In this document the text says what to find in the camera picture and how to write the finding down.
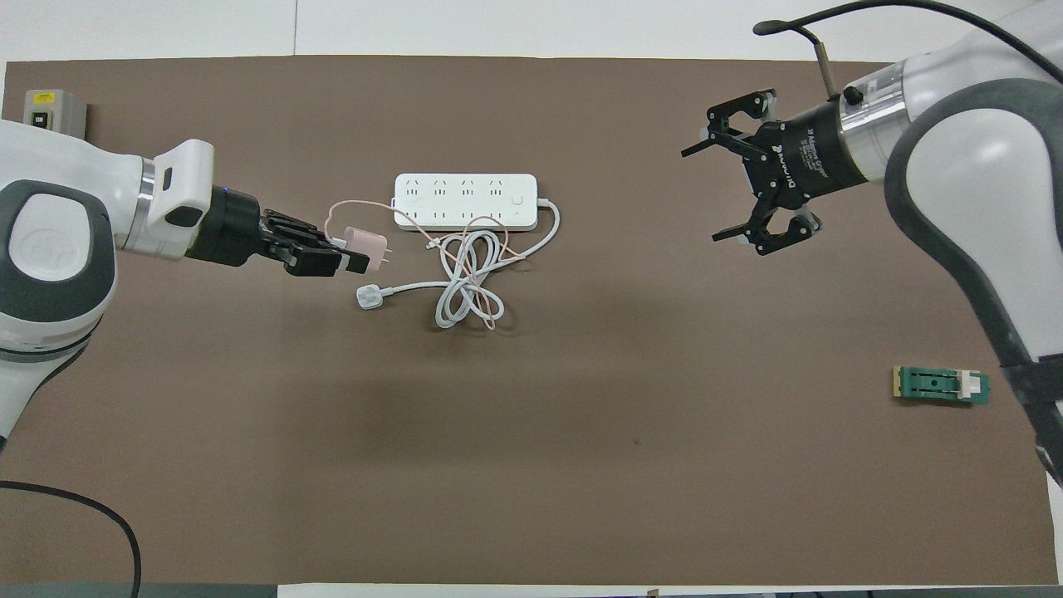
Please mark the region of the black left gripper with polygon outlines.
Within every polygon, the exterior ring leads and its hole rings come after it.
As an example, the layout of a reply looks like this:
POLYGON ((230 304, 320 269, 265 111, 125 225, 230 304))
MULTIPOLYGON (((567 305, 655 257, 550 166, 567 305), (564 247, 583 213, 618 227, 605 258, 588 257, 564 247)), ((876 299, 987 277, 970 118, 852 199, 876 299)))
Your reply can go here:
MULTIPOLYGON (((268 257, 296 277, 333 277, 336 272, 365 275, 369 255, 340 249, 315 224, 280 212, 266 212, 266 230, 276 241, 268 257)), ((213 187, 208 211, 185 257, 239 267, 266 247, 261 234, 261 204, 257 198, 227 187, 213 187)))

